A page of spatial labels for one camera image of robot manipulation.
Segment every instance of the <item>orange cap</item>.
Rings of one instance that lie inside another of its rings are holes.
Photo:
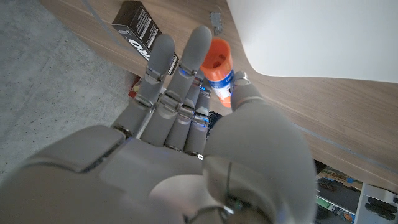
[[[209,81],[217,82],[226,78],[232,71],[231,47],[228,42],[221,38],[213,38],[200,69]],[[231,107],[230,96],[218,98],[225,107]]]

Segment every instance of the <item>wooden desk surface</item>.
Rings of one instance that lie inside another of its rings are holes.
[[[146,61],[111,27],[122,2],[41,0],[103,58],[143,75]],[[398,84],[261,75],[243,52],[225,0],[142,2],[160,30],[174,38],[178,56],[191,31],[202,24],[211,28],[210,12],[220,12],[223,31],[218,37],[229,42],[235,71],[245,71],[264,98],[303,131],[313,158],[363,182],[398,192]],[[231,112],[215,96],[211,110],[223,115]]]

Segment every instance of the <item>red object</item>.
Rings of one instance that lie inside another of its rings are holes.
[[[141,84],[141,77],[137,76],[130,88],[129,96],[131,98],[136,97],[140,84]]]

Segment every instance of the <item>robot finger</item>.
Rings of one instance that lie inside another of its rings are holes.
[[[177,151],[182,151],[191,121],[195,114],[195,105],[204,77],[205,75],[201,70],[195,75],[195,79],[188,90],[187,97],[184,99],[183,105],[178,109],[177,118],[166,138],[165,146]]]
[[[250,82],[246,73],[238,71],[234,74],[231,81],[231,108],[236,111],[245,103],[256,102],[265,103],[264,98],[259,93],[257,88]]]
[[[206,136],[209,124],[209,106],[211,86],[208,80],[204,80],[195,106],[195,115],[191,122],[187,140],[183,152],[200,157],[206,144]]]
[[[160,98],[154,114],[141,135],[143,141],[155,146],[164,145],[210,45],[211,31],[209,28],[200,26],[192,32],[178,69],[174,72],[165,94]]]
[[[154,107],[173,59],[174,48],[171,36],[162,34],[156,39],[137,96],[113,123],[113,128],[122,131],[127,138],[136,137],[145,117]]]

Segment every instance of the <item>robotic hand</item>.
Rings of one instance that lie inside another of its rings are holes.
[[[159,36],[136,99],[112,128],[56,142],[2,183],[0,223],[312,222],[308,146],[245,73],[232,80],[234,112],[206,142],[211,93],[199,68],[210,44],[209,29],[192,32],[159,98],[174,53],[171,37]]]

